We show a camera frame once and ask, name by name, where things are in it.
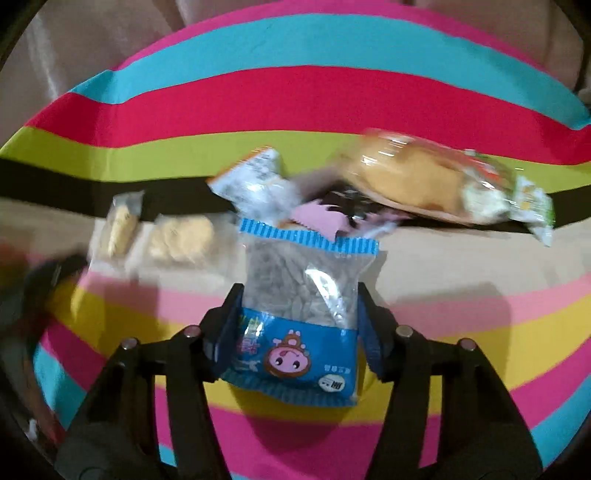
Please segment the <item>orange cracker packet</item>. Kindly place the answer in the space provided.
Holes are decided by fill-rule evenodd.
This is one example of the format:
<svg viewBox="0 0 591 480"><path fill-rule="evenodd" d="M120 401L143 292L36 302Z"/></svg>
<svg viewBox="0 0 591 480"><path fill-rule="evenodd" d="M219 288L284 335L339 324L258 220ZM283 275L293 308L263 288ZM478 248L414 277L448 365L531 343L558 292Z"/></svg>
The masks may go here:
<svg viewBox="0 0 591 480"><path fill-rule="evenodd" d="M512 177L474 152L374 131L332 161L363 195L413 215L461 225L492 225L509 215Z"/></svg>

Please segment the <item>clear biscuit packet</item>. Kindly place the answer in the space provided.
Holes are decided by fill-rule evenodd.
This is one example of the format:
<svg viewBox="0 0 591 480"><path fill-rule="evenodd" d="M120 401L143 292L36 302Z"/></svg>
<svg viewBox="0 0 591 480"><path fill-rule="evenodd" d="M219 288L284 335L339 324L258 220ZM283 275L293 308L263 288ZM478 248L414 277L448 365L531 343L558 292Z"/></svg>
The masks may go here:
<svg viewBox="0 0 591 480"><path fill-rule="evenodd" d="M98 244L92 253L92 268L124 266L138 231L143 196L143 191L135 191L117 194L112 198Z"/></svg>
<svg viewBox="0 0 591 480"><path fill-rule="evenodd" d="M158 215L145 223L130 254L132 271L197 270L228 277L235 268L238 218L233 213Z"/></svg>

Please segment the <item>blue seed snack packet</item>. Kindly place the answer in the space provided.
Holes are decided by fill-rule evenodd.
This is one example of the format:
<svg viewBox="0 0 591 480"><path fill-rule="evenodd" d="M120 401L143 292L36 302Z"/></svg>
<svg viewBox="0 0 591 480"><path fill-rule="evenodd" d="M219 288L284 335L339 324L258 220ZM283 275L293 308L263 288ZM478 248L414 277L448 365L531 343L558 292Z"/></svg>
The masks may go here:
<svg viewBox="0 0 591 480"><path fill-rule="evenodd" d="M304 406L358 399L358 285L374 239L334 242L308 230L242 220L246 278L236 341L222 378Z"/></svg>

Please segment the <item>pink dark candy packet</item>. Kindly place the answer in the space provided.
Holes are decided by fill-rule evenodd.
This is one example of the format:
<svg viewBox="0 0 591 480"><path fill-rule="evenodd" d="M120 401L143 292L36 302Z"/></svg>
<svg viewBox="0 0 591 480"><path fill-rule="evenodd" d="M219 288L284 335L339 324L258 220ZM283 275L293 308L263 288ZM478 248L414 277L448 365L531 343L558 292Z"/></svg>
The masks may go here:
<svg viewBox="0 0 591 480"><path fill-rule="evenodd" d="M367 198L342 186L294 208L290 221L321 234L331 242L339 238L377 238L391 233L411 215Z"/></svg>

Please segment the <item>striped colourful cloth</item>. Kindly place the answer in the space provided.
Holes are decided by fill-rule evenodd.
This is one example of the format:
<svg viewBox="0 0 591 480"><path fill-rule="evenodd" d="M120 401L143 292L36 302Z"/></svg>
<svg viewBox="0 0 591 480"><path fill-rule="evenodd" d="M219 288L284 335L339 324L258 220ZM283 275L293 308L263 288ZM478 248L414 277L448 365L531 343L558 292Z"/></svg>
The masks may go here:
<svg viewBox="0 0 591 480"><path fill-rule="evenodd" d="M206 181L273 147L303 203L353 186L374 131L474 152L553 201L552 245L505 218L418 215L359 281L391 310L396 377L286 403L200 378L199 324L245 283L242 217ZM123 267L90 266L112 198L143 191ZM132 271L158 215L233 213L235 268ZM392 1L278 1L171 33L78 83L1 147L1 289L85 251L31 356L1 352L2 413L57 479L586 479L590 107L490 34Z"/></svg>

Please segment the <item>white orange small packet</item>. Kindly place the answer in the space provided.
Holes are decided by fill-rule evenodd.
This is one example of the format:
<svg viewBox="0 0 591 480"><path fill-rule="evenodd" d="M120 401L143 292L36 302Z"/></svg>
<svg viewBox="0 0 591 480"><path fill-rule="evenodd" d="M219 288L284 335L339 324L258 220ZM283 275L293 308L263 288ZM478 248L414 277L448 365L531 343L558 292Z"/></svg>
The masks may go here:
<svg viewBox="0 0 591 480"><path fill-rule="evenodd" d="M273 147L259 148L206 183L240 216L276 226L303 203L297 186L281 176L280 160Z"/></svg>

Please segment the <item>clear biscuit packet left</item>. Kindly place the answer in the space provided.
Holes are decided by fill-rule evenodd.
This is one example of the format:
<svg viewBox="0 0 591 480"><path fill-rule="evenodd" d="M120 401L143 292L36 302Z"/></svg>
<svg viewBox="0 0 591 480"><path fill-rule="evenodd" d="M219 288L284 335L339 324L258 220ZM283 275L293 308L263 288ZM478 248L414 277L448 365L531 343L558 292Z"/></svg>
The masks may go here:
<svg viewBox="0 0 591 480"><path fill-rule="evenodd" d="M143 191L135 191L117 194L112 198L98 244L92 253L92 268L124 266L138 231L143 196Z"/></svg>

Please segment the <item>green white small packet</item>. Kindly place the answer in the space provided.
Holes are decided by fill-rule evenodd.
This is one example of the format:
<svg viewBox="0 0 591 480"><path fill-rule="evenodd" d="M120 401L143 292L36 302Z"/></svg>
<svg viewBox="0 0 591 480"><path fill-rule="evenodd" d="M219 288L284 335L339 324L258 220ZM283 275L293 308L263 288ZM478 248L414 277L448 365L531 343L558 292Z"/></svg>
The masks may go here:
<svg viewBox="0 0 591 480"><path fill-rule="evenodd" d="M555 225L553 201L542 188L521 175L515 179L509 218L524 224L544 246L552 245Z"/></svg>

